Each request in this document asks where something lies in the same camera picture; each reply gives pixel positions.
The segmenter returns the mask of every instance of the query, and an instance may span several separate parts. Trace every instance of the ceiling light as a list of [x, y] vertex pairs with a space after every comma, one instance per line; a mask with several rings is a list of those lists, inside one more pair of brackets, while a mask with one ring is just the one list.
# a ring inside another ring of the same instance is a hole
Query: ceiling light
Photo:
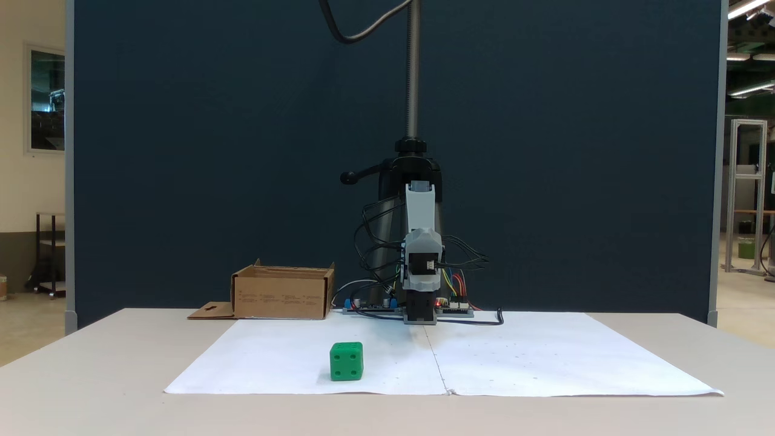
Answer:
[[769, 3], [770, 0], [751, 0], [750, 2], [742, 3], [741, 5], [736, 5], [734, 8], [732, 8], [731, 11], [729, 11], [729, 19], [735, 19], [748, 11], [751, 11], [753, 9], [758, 8], [761, 5], [766, 5]]
[[750, 58], [751, 55], [748, 53], [727, 53], [727, 61], [747, 61]]
[[754, 91], [762, 90], [764, 88], [769, 88], [773, 84], [775, 84], [775, 80], [766, 81], [764, 83], [759, 83], [758, 85], [749, 86], [748, 88], [741, 88], [741, 89], [732, 91], [729, 93], [729, 96], [736, 97], [737, 95], [748, 94], [749, 92], [754, 92]]

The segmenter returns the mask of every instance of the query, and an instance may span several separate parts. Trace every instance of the floor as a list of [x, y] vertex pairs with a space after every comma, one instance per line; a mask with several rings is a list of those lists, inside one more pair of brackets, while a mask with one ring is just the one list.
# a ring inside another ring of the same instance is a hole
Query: floor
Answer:
[[18, 293], [0, 301], [0, 366], [64, 336], [64, 298]]
[[[724, 259], [724, 243], [720, 259]], [[732, 264], [748, 268], [753, 261], [737, 258]], [[27, 355], [64, 336], [64, 298], [20, 293], [0, 302], [0, 366]], [[718, 328], [775, 348], [775, 283], [762, 277], [718, 270]]]
[[[724, 263], [725, 244], [722, 238], [719, 244], [721, 263]], [[765, 247], [765, 255], [768, 251], [769, 248]], [[753, 266], [752, 260], [737, 257], [737, 243], [732, 249], [732, 266]], [[765, 282], [758, 275], [719, 269], [716, 307], [718, 328], [765, 347], [775, 348], [775, 283]]]

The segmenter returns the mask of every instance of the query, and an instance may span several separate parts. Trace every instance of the black tube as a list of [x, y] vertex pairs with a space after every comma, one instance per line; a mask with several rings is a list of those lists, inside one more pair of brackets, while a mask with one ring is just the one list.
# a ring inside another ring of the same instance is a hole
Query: black tube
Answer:
[[334, 36], [334, 39], [339, 41], [342, 44], [353, 44], [369, 36], [374, 30], [377, 29], [377, 27], [381, 26], [382, 23], [385, 22], [385, 20], [391, 18], [392, 16], [399, 13], [403, 8], [409, 6], [409, 4], [412, 3], [412, 0], [404, 0], [403, 3], [391, 9], [385, 15], [380, 17], [377, 21], [372, 23], [371, 26], [368, 26], [360, 33], [357, 33], [352, 36], [345, 36], [339, 31], [339, 27], [336, 26], [336, 21], [334, 20], [334, 15], [331, 13], [331, 6], [329, 6], [329, 0], [319, 0], [319, 2], [320, 2], [320, 10], [323, 11], [323, 16], [325, 17], [325, 23], [329, 25], [329, 30], [331, 31], [331, 34]]

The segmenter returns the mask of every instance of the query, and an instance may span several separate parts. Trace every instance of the green bucket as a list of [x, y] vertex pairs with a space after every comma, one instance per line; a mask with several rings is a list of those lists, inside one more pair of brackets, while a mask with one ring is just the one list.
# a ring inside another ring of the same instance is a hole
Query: green bucket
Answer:
[[741, 259], [753, 259], [756, 255], [756, 245], [750, 237], [741, 237], [737, 244], [738, 256]]

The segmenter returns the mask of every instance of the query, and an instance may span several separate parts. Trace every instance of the gray frame edge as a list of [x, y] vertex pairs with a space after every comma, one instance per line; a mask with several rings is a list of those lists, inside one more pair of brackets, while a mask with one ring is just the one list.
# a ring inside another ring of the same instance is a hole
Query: gray frame edge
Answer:
[[75, 0], [67, 0], [65, 15], [65, 49], [64, 49], [64, 211], [65, 237], [64, 247], [65, 282], [67, 283], [66, 307], [64, 311], [64, 333], [70, 334], [78, 329], [78, 315], [75, 313], [75, 211], [74, 211], [74, 49], [75, 49]]
[[721, 1], [721, 31], [718, 38], [718, 101], [716, 102], [716, 159], [713, 183], [713, 226], [711, 231], [711, 277], [708, 298], [708, 325], [718, 326], [716, 297], [718, 293], [718, 235], [721, 234], [722, 169], [724, 161], [724, 115], [726, 109], [726, 51], [729, 31], [729, 1]]

